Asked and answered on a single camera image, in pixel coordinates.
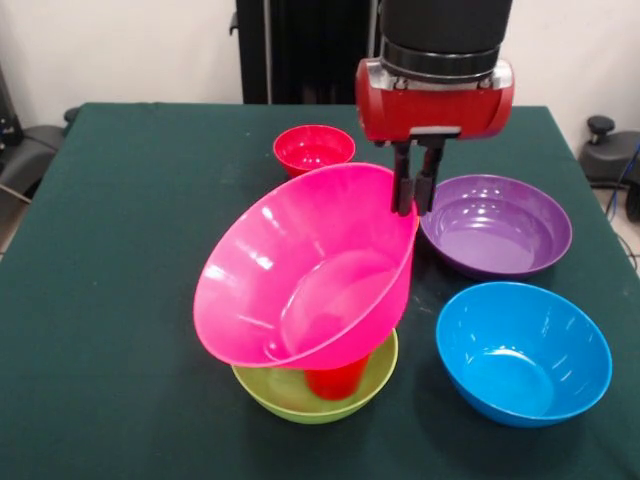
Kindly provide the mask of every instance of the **green bowl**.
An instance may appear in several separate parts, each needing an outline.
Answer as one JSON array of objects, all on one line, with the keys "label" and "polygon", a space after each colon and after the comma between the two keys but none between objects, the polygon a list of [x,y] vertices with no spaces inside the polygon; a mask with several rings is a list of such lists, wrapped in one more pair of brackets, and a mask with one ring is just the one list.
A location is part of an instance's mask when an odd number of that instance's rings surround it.
[{"label": "green bowl", "polygon": [[260,405],[271,413],[308,425],[335,422],[364,407],[387,383],[398,360],[395,330],[371,355],[358,390],[343,400],[317,397],[309,390],[301,370],[231,367],[236,378]]}]

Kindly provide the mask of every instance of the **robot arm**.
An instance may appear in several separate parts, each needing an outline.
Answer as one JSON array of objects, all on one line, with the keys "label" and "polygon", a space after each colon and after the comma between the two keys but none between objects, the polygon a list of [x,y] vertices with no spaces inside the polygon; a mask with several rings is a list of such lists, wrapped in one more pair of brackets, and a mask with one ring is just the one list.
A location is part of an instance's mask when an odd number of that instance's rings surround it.
[{"label": "robot arm", "polygon": [[[382,54],[364,59],[356,102],[367,138],[393,145],[391,209],[431,211],[450,138],[495,135],[507,122],[514,79],[499,60],[512,0],[382,0]],[[415,182],[411,145],[426,148]]]}]

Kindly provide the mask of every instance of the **bowl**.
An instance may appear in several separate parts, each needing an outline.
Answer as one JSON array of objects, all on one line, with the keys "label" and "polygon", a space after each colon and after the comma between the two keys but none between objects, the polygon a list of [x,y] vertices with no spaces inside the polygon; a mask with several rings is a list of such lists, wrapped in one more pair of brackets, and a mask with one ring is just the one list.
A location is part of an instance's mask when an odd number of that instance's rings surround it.
[{"label": "bowl", "polygon": [[300,125],[276,138],[273,153],[287,173],[297,177],[320,167],[351,161],[356,153],[356,143],[335,127]]},{"label": "bowl", "polygon": [[398,359],[395,330],[373,352],[356,392],[340,401],[323,400],[307,387],[300,370],[232,367],[233,373],[260,405],[296,423],[330,423],[364,407],[387,383]]},{"label": "bowl", "polygon": [[469,404],[512,427],[585,412],[611,381],[611,352],[595,323],[555,293],[522,283],[460,292],[440,313],[436,343]]},{"label": "bowl", "polygon": [[196,333],[243,367],[339,368],[384,342],[409,297],[418,217],[390,212],[390,170],[350,163],[258,200],[207,260]]},{"label": "bowl", "polygon": [[420,223],[449,264],[482,280],[540,272],[562,258],[572,237],[569,217],[549,195],[494,175],[440,183]]}]

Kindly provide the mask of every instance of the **green cloth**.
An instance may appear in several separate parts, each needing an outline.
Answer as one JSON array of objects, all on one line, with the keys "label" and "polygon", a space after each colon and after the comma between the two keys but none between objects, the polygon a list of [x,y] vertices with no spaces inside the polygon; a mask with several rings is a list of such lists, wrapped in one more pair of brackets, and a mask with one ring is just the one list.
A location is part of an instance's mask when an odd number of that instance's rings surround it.
[{"label": "green cloth", "polygon": [[530,281],[584,309],[609,341],[613,381],[592,410],[518,430],[467,406],[434,330],[472,282],[421,234],[398,367],[352,417],[287,423],[204,350],[191,314],[200,270],[285,180],[272,143],[301,123],[343,128],[358,160],[391,164],[349,106],[81,110],[0,263],[0,478],[638,478],[640,283],[545,108],[514,109],[497,138],[451,142],[442,178],[507,175],[566,209],[573,245]]}]

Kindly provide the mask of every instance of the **bowl rim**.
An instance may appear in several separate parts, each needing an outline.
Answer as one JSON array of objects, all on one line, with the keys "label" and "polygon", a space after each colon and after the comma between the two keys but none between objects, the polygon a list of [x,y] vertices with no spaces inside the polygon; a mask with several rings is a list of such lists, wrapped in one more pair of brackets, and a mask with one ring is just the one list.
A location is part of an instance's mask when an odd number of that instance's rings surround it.
[{"label": "bowl rim", "polygon": [[[560,301],[561,303],[564,303],[565,305],[570,306],[572,309],[574,309],[577,313],[579,313],[580,315],[583,316],[583,318],[587,321],[587,323],[589,323],[595,330],[596,335],[599,337],[599,339],[602,341],[602,344],[605,347],[605,352],[606,352],[606,358],[607,358],[607,376],[605,379],[605,382],[602,386],[601,391],[598,393],[598,395],[596,395],[589,403],[587,403],[585,406],[570,412],[570,413],[565,413],[562,415],[539,415],[539,416],[531,416],[531,415],[523,415],[521,413],[518,412],[514,412],[512,410],[508,410],[506,408],[502,408],[499,407],[497,405],[494,405],[493,403],[487,402],[486,400],[484,400],[482,397],[479,397],[478,395],[476,395],[475,393],[471,392],[466,386],[465,384],[462,382],[462,380],[455,374],[453,373],[453,371],[449,368],[449,364],[446,361],[446,357],[445,355],[443,355],[442,349],[441,349],[441,328],[442,328],[442,318],[444,317],[444,315],[446,314],[448,308],[450,308],[450,306],[455,303],[456,301],[459,300],[460,297],[469,294],[469,292],[475,292],[476,290],[481,290],[484,288],[495,288],[495,287],[500,287],[500,286],[506,286],[506,287],[513,287],[513,288],[524,288],[524,289],[529,289],[529,290],[535,290],[538,291],[540,293],[543,293],[547,296],[553,297],[554,299]],[[596,403],[598,403],[600,401],[600,399],[604,396],[604,394],[607,392],[607,390],[609,389],[609,385],[611,384],[611,379],[613,377],[613,358],[611,356],[611,349],[609,348],[609,343],[607,342],[606,337],[604,336],[604,334],[602,333],[602,331],[600,330],[600,328],[598,327],[598,325],[591,319],[591,317],[589,317],[589,315],[587,315],[580,307],[578,307],[577,305],[575,305],[574,303],[570,302],[569,300],[567,300],[566,298],[558,295],[557,293],[554,293],[550,290],[541,288],[541,287],[537,287],[535,285],[529,285],[528,283],[521,283],[521,282],[511,282],[511,281],[497,281],[497,282],[485,282],[485,283],[480,283],[477,285],[473,285],[471,287],[465,288],[464,290],[461,290],[460,292],[458,292],[456,295],[453,296],[453,298],[451,298],[446,304],[445,306],[442,308],[442,310],[440,311],[440,314],[438,315],[438,321],[436,322],[436,347],[438,350],[438,355],[440,356],[440,360],[442,361],[442,363],[444,364],[445,369],[447,370],[447,373],[455,380],[456,383],[458,383],[458,385],[460,385],[461,388],[464,389],[465,392],[468,392],[473,398],[476,398],[478,401],[480,401],[482,404],[484,405],[488,405],[489,407],[499,411],[499,412],[503,412],[506,414],[509,414],[512,417],[515,418],[520,418],[520,419],[524,419],[524,420],[531,420],[534,422],[547,422],[547,421],[562,421],[562,420],[568,420],[569,418],[575,417],[577,415],[580,415],[581,413],[586,412],[587,410],[589,410],[591,407],[593,407]]]},{"label": "bowl rim", "polygon": [[244,388],[247,391],[247,393],[249,393],[249,395],[251,395],[258,403],[263,404],[263,406],[272,408],[272,409],[274,409],[274,410],[276,410],[278,412],[286,413],[288,415],[295,415],[297,417],[321,418],[321,417],[326,417],[326,416],[329,416],[329,415],[339,415],[341,413],[346,413],[346,412],[351,411],[351,410],[357,410],[358,408],[360,408],[363,405],[365,405],[366,403],[368,403],[373,397],[375,397],[380,392],[380,390],[382,390],[382,388],[387,384],[387,382],[391,378],[391,375],[393,375],[393,372],[395,371],[396,365],[398,363],[398,353],[399,353],[399,350],[400,350],[399,349],[399,341],[398,341],[398,333],[396,332],[395,328],[391,331],[391,335],[389,335],[385,339],[385,341],[380,344],[380,346],[378,348],[380,348],[387,341],[389,341],[389,339],[391,339],[391,343],[392,343],[392,347],[393,347],[393,350],[392,350],[393,351],[393,356],[391,358],[391,363],[389,364],[389,368],[387,369],[387,372],[385,373],[384,378],[382,379],[382,381],[376,386],[376,388],[374,388],[371,391],[371,393],[369,393],[369,395],[361,398],[357,402],[349,404],[349,405],[346,405],[346,406],[341,407],[341,408],[338,408],[336,410],[331,410],[331,411],[327,411],[327,412],[308,413],[308,412],[299,412],[299,411],[296,411],[296,410],[291,410],[289,408],[279,407],[278,405],[275,405],[272,402],[269,402],[268,400],[265,400],[260,395],[255,393],[251,388],[249,388],[247,383],[241,378],[240,374],[237,371],[238,368],[251,368],[251,367],[240,367],[239,365],[231,365],[231,370],[233,371],[233,374],[235,375],[235,377],[238,380],[238,382],[240,383],[240,385],[242,385],[242,388]]},{"label": "bowl rim", "polygon": [[429,218],[432,215],[432,212],[430,212],[430,213],[427,213],[426,215],[423,215],[422,217],[420,217],[420,229],[422,230],[424,235],[428,238],[429,243],[431,243],[431,245],[433,245],[433,247],[438,251],[438,253],[440,255],[442,255],[443,257],[448,258],[452,262],[455,262],[456,264],[461,265],[462,267],[464,267],[466,269],[472,270],[472,271],[474,271],[474,272],[476,272],[476,273],[478,273],[480,275],[487,275],[487,276],[495,276],[495,275],[522,276],[522,275],[533,275],[533,274],[536,274],[538,272],[541,272],[542,270],[545,270],[545,269],[549,268],[550,266],[558,263],[562,259],[562,257],[564,257],[567,254],[567,252],[571,248],[571,244],[573,243],[573,225],[571,224],[571,219],[569,218],[569,215],[567,214],[565,209],[562,208],[562,205],[560,205],[560,203],[558,203],[558,201],[555,198],[553,198],[548,193],[543,192],[538,187],[535,187],[535,186],[531,185],[530,183],[523,182],[522,180],[517,180],[517,179],[511,178],[511,177],[506,177],[504,175],[493,175],[493,174],[485,174],[485,173],[472,173],[472,174],[468,174],[468,175],[460,175],[460,176],[457,176],[457,177],[448,178],[448,179],[440,182],[436,186],[436,194],[437,194],[438,189],[441,188],[443,185],[446,185],[448,183],[454,183],[456,181],[460,181],[460,180],[467,179],[467,178],[478,178],[478,179],[487,178],[487,179],[506,180],[507,182],[516,183],[516,184],[519,184],[519,185],[521,185],[523,187],[526,187],[529,190],[534,191],[536,194],[538,194],[538,195],[540,195],[542,197],[545,197],[561,213],[562,219],[564,220],[565,224],[569,227],[569,236],[568,236],[566,245],[564,245],[564,247],[562,248],[562,251],[560,253],[558,253],[557,255],[555,255],[554,258],[552,258],[551,260],[548,260],[547,262],[545,262],[542,265],[539,265],[539,266],[537,266],[535,268],[529,268],[529,269],[521,270],[521,271],[517,271],[517,272],[505,272],[505,271],[499,271],[499,270],[486,270],[486,269],[483,269],[483,268],[474,267],[473,265],[469,265],[468,263],[460,261],[459,259],[457,259],[457,258],[445,253],[440,248],[440,246],[437,244],[437,242],[434,240],[434,238],[432,238],[432,236],[430,235],[428,229],[425,227],[425,224],[429,221]]},{"label": "bowl rim", "polygon": [[[367,308],[362,313],[362,315],[360,315],[357,318],[356,321],[354,321],[353,323],[348,325],[346,328],[342,329],[340,332],[335,334],[333,337],[325,340],[324,342],[322,342],[319,345],[316,345],[312,349],[309,349],[309,350],[307,350],[305,352],[302,352],[302,353],[299,353],[297,355],[293,355],[293,356],[291,356],[291,357],[289,357],[289,358],[287,358],[285,360],[273,360],[273,361],[270,361],[270,362],[264,362],[264,363],[259,363],[259,364],[238,363],[236,360],[232,360],[232,359],[230,359],[230,358],[228,358],[228,357],[226,357],[224,355],[218,355],[217,353],[214,353],[215,349],[210,348],[210,345],[208,344],[208,342],[206,342],[204,340],[204,336],[201,335],[201,333],[200,333],[200,328],[199,328],[200,322],[197,321],[196,315],[195,315],[195,306],[196,306],[196,302],[197,302],[197,299],[198,299],[198,293],[200,291],[199,290],[200,282],[202,280],[202,277],[205,274],[205,271],[206,271],[206,268],[207,268],[207,264],[209,263],[209,259],[211,258],[213,253],[216,251],[218,245],[221,242],[223,242],[228,236],[230,236],[232,234],[232,232],[235,229],[236,225],[238,225],[240,222],[244,221],[247,218],[247,216],[250,213],[252,213],[254,210],[261,209],[262,206],[263,206],[264,201],[267,198],[270,198],[270,197],[272,197],[274,195],[279,195],[283,189],[290,188],[290,186],[293,185],[294,183],[306,182],[306,181],[308,181],[309,178],[312,178],[312,176],[315,176],[315,175],[327,175],[329,172],[331,172],[333,170],[355,169],[355,168],[366,168],[366,169],[369,169],[369,170],[377,170],[379,172],[385,173],[386,175],[388,175],[390,177],[393,176],[393,172],[390,169],[388,169],[386,167],[383,167],[381,165],[375,165],[375,164],[372,164],[372,163],[365,163],[365,162],[339,163],[339,164],[336,164],[336,165],[330,165],[330,166],[327,166],[327,167],[323,167],[323,168],[319,168],[319,169],[316,169],[316,170],[312,170],[312,171],[308,172],[305,175],[300,175],[299,177],[292,178],[288,182],[285,182],[285,183],[279,185],[278,187],[274,188],[270,192],[266,193],[263,197],[261,197],[258,200],[256,200],[247,210],[244,211],[244,213],[242,213],[233,222],[233,224],[227,229],[227,231],[218,240],[218,242],[214,246],[213,250],[211,250],[211,252],[207,256],[207,259],[205,260],[204,265],[202,267],[202,270],[200,272],[200,276],[198,277],[198,282],[196,284],[196,291],[195,291],[194,296],[193,296],[193,307],[192,307],[193,324],[194,324],[194,327],[195,327],[195,330],[196,330],[196,335],[197,335],[198,339],[200,340],[200,343],[202,343],[202,345],[205,347],[205,349],[211,355],[213,355],[218,360],[220,360],[220,361],[222,361],[224,363],[227,363],[229,365],[237,365],[237,366],[248,367],[248,368],[284,367],[284,366],[286,366],[288,364],[291,364],[293,362],[298,362],[299,360],[304,359],[305,357],[313,355],[318,350],[321,350],[321,349],[325,348],[330,343],[336,341],[338,338],[340,338],[340,337],[344,336],[345,334],[347,334],[348,332],[350,332],[353,328],[355,328],[356,325],[358,325],[360,323],[360,321],[362,321],[363,318],[365,318],[367,315],[369,315],[369,313],[371,313],[371,311],[380,303],[380,301],[384,298],[384,296],[395,285],[395,283],[398,281],[398,278],[402,274],[402,271],[403,271],[404,267],[406,266],[407,262],[410,261],[412,255],[413,255],[415,237],[416,237],[416,232],[417,232],[418,225],[419,225],[419,221],[417,221],[417,220],[416,220],[416,222],[414,223],[414,225],[412,227],[413,228],[413,234],[411,235],[411,238],[408,239],[408,241],[407,241],[406,248],[405,248],[405,251],[404,251],[404,253],[402,255],[402,259],[401,259],[401,261],[399,263],[397,271],[394,273],[393,277],[389,280],[387,285],[382,289],[380,294],[371,302],[371,305],[369,306],[369,308]],[[411,202],[411,213],[409,215],[407,215],[407,216],[408,217],[414,216],[416,219],[418,219],[418,212],[417,212],[417,208],[416,208],[415,202]]]},{"label": "bowl rim", "polygon": [[[326,128],[326,129],[329,129],[329,130],[334,130],[335,132],[339,133],[341,136],[346,137],[349,140],[349,143],[351,144],[351,153],[349,154],[348,158],[346,160],[342,161],[342,162],[334,163],[333,165],[319,165],[317,167],[305,168],[305,167],[301,167],[299,165],[294,165],[291,162],[287,162],[280,155],[278,155],[278,152],[276,150],[276,145],[278,144],[279,141],[282,140],[282,138],[285,135],[288,135],[288,134],[294,132],[295,130],[299,130],[299,129],[302,129],[302,128],[308,128],[308,127]],[[335,166],[335,165],[342,165],[343,163],[349,163],[351,160],[353,160],[353,157],[355,157],[355,155],[356,155],[356,141],[353,139],[353,137],[351,135],[349,135],[347,132],[345,132],[344,130],[342,130],[342,129],[338,128],[338,127],[333,127],[331,125],[323,125],[321,123],[307,123],[307,124],[303,124],[303,125],[296,125],[295,127],[288,128],[284,132],[280,133],[276,137],[276,139],[273,141],[272,149],[273,149],[273,154],[275,155],[275,157],[283,165],[286,165],[287,167],[295,168],[296,170],[299,170],[301,172],[312,172],[312,171],[318,170],[320,168],[326,168],[326,167],[331,167],[331,166]]]}]

